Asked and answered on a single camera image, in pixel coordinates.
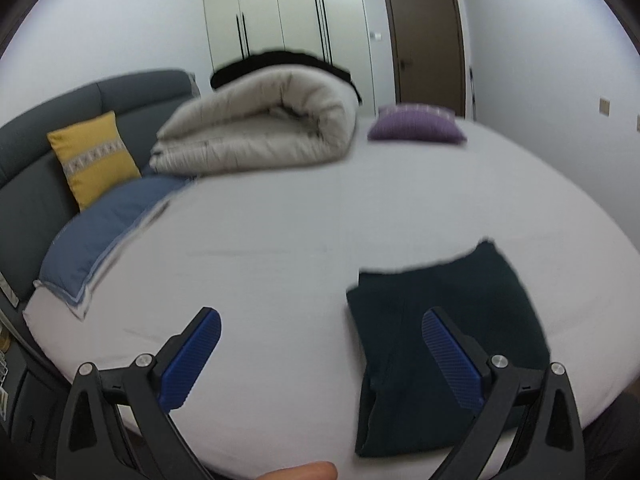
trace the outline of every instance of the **blue pillow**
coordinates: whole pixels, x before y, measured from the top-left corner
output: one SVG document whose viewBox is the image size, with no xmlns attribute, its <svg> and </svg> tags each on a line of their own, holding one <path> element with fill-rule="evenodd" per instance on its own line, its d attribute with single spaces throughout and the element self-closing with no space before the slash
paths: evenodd
<svg viewBox="0 0 640 480">
<path fill-rule="evenodd" d="M 40 267 L 36 285 L 47 287 L 80 319 L 93 285 L 110 256 L 129 235 L 152 222 L 190 179 L 155 175 L 131 180 L 100 197 L 56 236 Z"/>
</svg>

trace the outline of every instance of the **wooden door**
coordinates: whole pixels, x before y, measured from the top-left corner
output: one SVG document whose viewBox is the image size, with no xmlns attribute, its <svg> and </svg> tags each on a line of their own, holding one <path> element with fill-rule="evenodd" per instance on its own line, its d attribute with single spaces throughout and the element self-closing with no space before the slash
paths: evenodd
<svg viewBox="0 0 640 480">
<path fill-rule="evenodd" d="M 375 112 L 369 31 L 363 0 L 321 0 L 329 58 L 351 72 L 362 95 L 363 114 Z"/>
<path fill-rule="evenodd" d="M 249 54 L 284 48 L 278 0 L 239 0 Z"/>
<path fill-rule="evenodd" d="M 246 52 L 239 28 L 238 0 L 204 0 L 204 12 L 213 69 L 242 59 Z"/>
<path fill-rule="evenodd" d="M 278 0 L 284 47 L 327 61 L 320 0 Z"/>
<path fill-rule="evenodd" d="M 402 103 L 465 115 L 465 61 L 458 0 L 386 0 Z"/>
</svg>

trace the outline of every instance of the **door handle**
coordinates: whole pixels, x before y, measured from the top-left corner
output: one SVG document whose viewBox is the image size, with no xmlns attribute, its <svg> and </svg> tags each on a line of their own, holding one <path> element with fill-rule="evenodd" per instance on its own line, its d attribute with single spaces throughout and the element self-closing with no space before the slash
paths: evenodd
<svg viewBox="0 0 640 480">
<path fill-rule="evenodd" d="M 246 41 L 246 54 L 247 57 L 251 55 L 251 50 L 249 49 L 249 36 L 246 33 L 246 20 L 244 18 L 244 12 L 242 13 L 242 27 L 244 28 L 244 40 Z"/>
<path fill-rule="evenodd" d="M 238 26 L 238 39 L 240 40 L 240 52 L 242 52 L 242 59 L 244 59 L 244 44 L 242 44 L 242 32 L 240 32 L 240 18 L 236 14 L 236 25 Z"/>
<path fill-rule="evenodd" d="M 322 45 L 322 59 L 326 62 L 326 54 L 324 52 L 324 34 L 322 33 L 322 21 L 320 19 L 320 5 L 316 1 L 316 15 L 318 16 L 318 30 L 320 31 L 320 44 Z"/>
<path fill-rule="evenodd" d="M 326 27 L 326 47 L 329 51 L 329 63 L 334 64 L 334 50 L 331 48 L 331 35 L 329 34 L 329 21 L 326 18 L 326 5 L 322 0 L 322 12 L 324 13 L 324 26 Z"/>
</svg>

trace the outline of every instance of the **nightstand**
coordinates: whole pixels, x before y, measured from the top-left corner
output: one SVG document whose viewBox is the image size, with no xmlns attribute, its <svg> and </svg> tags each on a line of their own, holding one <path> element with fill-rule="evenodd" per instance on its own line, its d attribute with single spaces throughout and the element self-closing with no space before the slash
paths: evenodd
<svg viewBox="0 0 640 480">
<path fill-rule="evenodd" d="M 6 412 L 0 425 L 33 472 L 55 478 L 60 423 L 69 385 L 52 377 L 13 341 L 4 354 Z"/>
</svg>

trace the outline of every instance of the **wardrobe door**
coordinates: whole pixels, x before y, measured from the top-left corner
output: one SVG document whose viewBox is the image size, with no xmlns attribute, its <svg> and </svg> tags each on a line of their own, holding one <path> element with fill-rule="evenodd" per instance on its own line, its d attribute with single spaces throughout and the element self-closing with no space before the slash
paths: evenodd
<svg viewBox="0 0 640 480">
<path fill-rule="evenodd" d="M 301 50 L 327 60 L 320 0 L 278 0 L 287 50 Z"/>
<path fill-rule="evenodd" d="M 238 0 L 204 0 L 213 69 L 242 59 L 246 54 L 240 30 Z"/>
<path fill-rule="evenodd" d="M 249 54 L 284 48 L 278 0 L 239 0 Z"/>
<path fill-rule="evenodd" d="M 321 0 L 325 33 L 333 64 L 351 72 L 363 105 L 361 113 L 375 113 L 369 32 L 363 0 Z"/>
</svg>

